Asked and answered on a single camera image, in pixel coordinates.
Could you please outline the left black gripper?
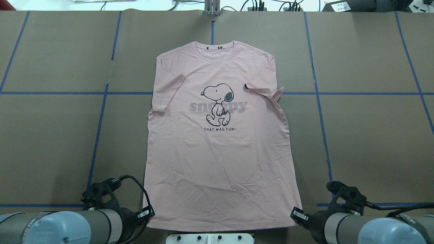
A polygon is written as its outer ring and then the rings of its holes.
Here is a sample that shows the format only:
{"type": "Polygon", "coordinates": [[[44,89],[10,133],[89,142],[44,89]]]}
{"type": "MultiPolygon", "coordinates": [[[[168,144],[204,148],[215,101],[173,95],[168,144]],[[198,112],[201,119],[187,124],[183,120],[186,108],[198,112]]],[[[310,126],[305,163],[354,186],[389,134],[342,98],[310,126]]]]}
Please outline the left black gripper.
{"type": "Polygon", "coordinates": [[[155,216],[155,211],[151,205],[144,207],[141,212],[134,212],[126,207],[121,207],[117,213],[122,222],[121,238],[131,238],[140,224],[148,224],[155,216]]]}

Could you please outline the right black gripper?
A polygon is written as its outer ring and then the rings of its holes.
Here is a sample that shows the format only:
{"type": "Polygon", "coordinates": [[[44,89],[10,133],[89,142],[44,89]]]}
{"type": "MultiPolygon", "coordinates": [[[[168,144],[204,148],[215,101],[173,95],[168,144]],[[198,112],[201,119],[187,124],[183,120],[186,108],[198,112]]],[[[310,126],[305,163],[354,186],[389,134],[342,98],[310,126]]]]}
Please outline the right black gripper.
{"type": "Polygon", "coordinates": [[[290,217],[300,226],[308,226],[313,239],[325,239],[324,226],[328,219],[327,210],[320,210],[313,215],[306,215],[303,210],[294,207],[290,217]]]}

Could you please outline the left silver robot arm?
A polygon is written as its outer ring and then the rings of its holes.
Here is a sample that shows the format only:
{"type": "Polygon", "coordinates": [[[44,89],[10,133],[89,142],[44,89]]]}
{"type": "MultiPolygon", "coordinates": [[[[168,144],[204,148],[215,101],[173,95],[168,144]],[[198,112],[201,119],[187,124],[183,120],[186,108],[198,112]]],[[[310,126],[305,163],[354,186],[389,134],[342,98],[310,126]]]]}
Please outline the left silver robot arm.
{"type": "Polygon", "coordinates": [[[2,244],[129,244],[155,216],[152,207],[86,211],[16,212],[1,215],[2,244]]]}

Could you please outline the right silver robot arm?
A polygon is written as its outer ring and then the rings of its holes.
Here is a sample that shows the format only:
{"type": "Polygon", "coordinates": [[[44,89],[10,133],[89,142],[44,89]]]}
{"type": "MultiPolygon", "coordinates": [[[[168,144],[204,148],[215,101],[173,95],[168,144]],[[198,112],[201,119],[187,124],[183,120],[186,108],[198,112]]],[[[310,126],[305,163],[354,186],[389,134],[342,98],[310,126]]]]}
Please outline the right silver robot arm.
{"type": "Polygon", "coordinates": [[[291,218],[319,244],[432,244],[433,215],[371,218],[353,213],[313,215],[294,207],[291,218]]]}

